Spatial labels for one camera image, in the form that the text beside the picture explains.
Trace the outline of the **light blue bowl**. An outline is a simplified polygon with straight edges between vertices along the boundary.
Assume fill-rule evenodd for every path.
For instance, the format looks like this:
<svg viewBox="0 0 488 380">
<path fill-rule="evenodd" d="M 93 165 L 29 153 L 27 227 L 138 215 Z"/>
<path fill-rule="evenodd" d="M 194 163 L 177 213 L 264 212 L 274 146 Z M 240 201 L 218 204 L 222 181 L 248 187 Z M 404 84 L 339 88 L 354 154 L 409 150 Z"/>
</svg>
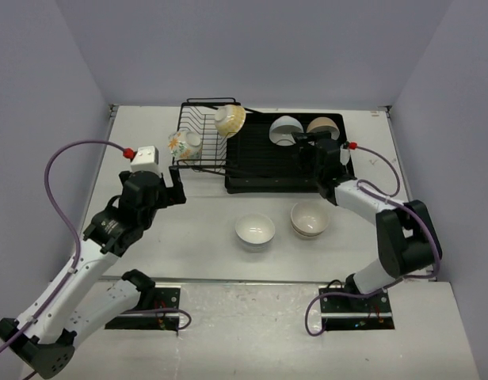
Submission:
<svg viewBox="0 0 488 380">
<path fill-rule="evenodd" d="M 252 243 L 246 240 L 242 240 L 240 237 L 238 238 L 238 243 L 241 248 L 250 253 L 260 253 L 265 252 L 269 249 L 272 240 L 263 242 L 263 243 Z"/>
<path fill-rule="evenodd" d="M 266 215 L 251 213 L 240 217 L 234 227 L 238 238 L 248 245 L 266 245 L 276 234 L 273 221 Z"/>
<path fill-rule="evenodd" d="M 302 124 L 291 116 L 281 116 L 269 128 L 269 140 L 277 146 L 293 146 L 292 133 L 303 133 Z"/>
</svg>

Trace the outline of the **light blue bowl back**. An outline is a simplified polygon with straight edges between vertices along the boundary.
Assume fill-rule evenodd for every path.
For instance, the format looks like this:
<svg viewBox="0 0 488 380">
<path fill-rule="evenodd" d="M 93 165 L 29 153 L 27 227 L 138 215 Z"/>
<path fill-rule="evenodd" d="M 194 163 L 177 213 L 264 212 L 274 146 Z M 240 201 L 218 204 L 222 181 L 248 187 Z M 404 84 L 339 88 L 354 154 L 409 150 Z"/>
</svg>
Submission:
<svg viewBox="0 0 488 380">
<path fill-rule="evenodd" d="M 277 146 L 293 146 L 292 133 L 303 133 L 302 124 L 291 116 L 281 116 L 269 128 L 269 140 Z"/>
</svg>

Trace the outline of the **floral orange green bowl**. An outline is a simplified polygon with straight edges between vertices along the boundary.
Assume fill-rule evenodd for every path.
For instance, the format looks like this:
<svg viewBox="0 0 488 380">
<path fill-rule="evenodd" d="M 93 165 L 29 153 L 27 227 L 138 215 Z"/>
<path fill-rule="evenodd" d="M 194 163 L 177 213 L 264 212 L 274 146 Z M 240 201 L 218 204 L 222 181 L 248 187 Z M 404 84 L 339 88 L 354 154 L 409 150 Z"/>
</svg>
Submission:
<svg viewBox="0 0 488 380">
<path fill-rule="evenodd" d="M 168 148 L 174 160 L 196 160 L 201 157 L 202 138 L 194 131 L 176 131 L 168 138 Z"/>
</svg>

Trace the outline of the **beige bowl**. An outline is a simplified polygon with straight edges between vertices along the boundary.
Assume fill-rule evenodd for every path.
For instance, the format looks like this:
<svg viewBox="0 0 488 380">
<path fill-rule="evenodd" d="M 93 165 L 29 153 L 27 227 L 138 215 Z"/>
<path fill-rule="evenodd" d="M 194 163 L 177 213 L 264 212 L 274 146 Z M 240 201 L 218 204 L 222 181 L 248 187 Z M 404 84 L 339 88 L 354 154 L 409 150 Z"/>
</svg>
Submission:
<svg viewBox="0 0 488 380">
<path fill-rule="evenodd" d="M 331 138 L 337 140 L 340 136 L 340 130 L 337 124 L 328 117 L 317 117 L 307 126 L 307 133 L 329 132 Z"/>
<path fill-rule="evenodd" d="M 290 212 L 292 226 L 304 234 L 323 233 L 330 223 L 327 208 L 315 201 L 296 203 Z"/>
<path fill-rule="evenodd" d="M 295 235 L 298 238 L 303 239 L 303 240 L 314 240 L 314 239 L 320 238 L 323 235 L 323 233 L 320 233 L 320 234 L 304 234 L 302 231 L 296 230 L 294 226 L 292 227 L 292 231 L 295 233 Z"/>
</svg>

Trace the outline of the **light blue bowl front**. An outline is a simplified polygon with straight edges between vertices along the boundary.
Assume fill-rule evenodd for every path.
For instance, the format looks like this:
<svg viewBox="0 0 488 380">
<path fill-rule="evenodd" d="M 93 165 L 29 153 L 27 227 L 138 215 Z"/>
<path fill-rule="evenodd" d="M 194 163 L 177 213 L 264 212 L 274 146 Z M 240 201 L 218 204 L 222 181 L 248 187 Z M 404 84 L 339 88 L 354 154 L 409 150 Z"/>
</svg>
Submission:
<svg viewBox="0 0 488 380">
<path fill-rule="evenodd" d="M 240 237 L 238 238 L 238 243 L 241 248 L 250 253 L 260 253 L 265 252 L 269 249 L 272 240 L 263 242 L 263 243 L 252 243 L 246 240 L 242 240 Z"/>
</svg>

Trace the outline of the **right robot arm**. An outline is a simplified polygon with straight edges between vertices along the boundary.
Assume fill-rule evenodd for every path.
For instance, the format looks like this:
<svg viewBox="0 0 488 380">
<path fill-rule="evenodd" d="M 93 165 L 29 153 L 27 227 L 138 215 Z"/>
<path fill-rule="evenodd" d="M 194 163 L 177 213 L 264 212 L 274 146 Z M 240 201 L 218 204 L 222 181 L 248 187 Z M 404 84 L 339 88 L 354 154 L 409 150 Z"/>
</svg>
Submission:
<svg viewBox="0 0 488 380">
<path fill-rule="evenodd" d="M 338 142 L 329 132 L 295 132 L 299 166 L 311 173 L 320 196 L 349 210 L 376 228 L 378 257 L 349 275 L 344 289 L 348 308 L 361 311 L 372 296 L 404 279 L 420 279 L 419 270 L 431 267 L 427 279 L 440 270 L 442 249 L 427 206 L 420 200 L 402 202 L 369 180 L 358 179 L 345 169 L 343 151 L 361 150 L 384 156 L 356 142 Z"/>
</svg>

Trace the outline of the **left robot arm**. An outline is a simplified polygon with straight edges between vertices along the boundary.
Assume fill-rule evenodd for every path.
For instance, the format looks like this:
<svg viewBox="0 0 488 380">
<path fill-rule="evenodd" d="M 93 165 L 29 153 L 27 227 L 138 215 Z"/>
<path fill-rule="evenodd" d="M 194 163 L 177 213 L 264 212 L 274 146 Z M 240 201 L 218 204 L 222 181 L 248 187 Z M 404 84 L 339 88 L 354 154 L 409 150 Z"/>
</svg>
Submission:
<svg viewBox="0 0 488 380">
<path fill-rule="evenodd" d="M 155 301 L 155 282 L 133 269 L 100 298 L 81 306 L 93 285 L 148 230 L 158 210 L 186 201 L 180 174 L 172 186 L 155 172 L 123 171 L 122 193 L 95 214 L 76 250 L 44 293 L 16 318 L 0 320 L 0 338 L 43 379 L 58 375 L 92 333 L 130 310 L 142 313 Z"/>
</svg>

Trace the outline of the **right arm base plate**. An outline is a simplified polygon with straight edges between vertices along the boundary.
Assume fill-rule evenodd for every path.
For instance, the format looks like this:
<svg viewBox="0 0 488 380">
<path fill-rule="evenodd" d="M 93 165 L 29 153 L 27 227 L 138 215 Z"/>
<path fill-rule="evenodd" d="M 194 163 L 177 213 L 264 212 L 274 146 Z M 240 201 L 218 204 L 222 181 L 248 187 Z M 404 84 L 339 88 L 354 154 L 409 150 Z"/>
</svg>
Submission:
<svg viewBox="0 0 488 380">
<path fill-rule="evenodd" d="M 390 299 L 384 292 L 366 299 L 323 297 L 319 303 L 326 332 L 395 328 Z"/>
</svg>

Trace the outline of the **beige bowl front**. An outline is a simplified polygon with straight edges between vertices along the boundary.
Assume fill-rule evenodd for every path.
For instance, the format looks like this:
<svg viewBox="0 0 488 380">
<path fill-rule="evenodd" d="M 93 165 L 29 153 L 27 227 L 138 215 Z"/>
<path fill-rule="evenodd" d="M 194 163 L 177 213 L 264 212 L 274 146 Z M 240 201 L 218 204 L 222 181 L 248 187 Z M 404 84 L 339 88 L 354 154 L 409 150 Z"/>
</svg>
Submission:
<svg viewBox="0 0 488 380">
<path fill-rule="evenodd" d="M 314 239 L 320 238 L 323 235 L 323 233 L 320 233 L 320 234 L 304 234 L 302 231 L 296 230 L 294 226 L 292 227 L 292 231 L 295 233 L 295 235 L 298 238 L 303 239 L 303 240 L 314 240 Z"/>
</svg>

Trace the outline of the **yellow dotted white bowl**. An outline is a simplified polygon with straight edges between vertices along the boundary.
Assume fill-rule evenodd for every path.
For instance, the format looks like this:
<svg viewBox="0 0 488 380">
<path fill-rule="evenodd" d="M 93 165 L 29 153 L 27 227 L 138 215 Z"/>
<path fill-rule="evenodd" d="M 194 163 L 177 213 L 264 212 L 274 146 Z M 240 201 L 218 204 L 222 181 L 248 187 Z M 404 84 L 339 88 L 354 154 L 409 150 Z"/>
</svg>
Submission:
<svg viewBox="0 0 488 380">
<path fill-rule="evenodd" d="M 215 129 L 223 138 L 229 139 L 237 135 L 246 121 L 246 110 L 235 104 L 219 107 L 214 115 Z"/>
</svg>

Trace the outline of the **beige bowl back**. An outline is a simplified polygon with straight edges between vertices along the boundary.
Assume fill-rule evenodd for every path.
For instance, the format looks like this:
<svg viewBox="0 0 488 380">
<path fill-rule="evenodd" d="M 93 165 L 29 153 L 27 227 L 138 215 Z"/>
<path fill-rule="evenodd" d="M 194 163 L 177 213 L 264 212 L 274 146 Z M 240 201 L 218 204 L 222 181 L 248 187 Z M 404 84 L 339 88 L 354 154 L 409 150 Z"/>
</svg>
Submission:
<svg viewBox="0 0 488 380">
<path fill-rule="evenodd" d="M 329 132 L 331 138 L 337 140 L 340 136 L 340 130 L 337 124 L 328 117 L 317 117 L 307 126 L 307 133 Z"/>
</svg>

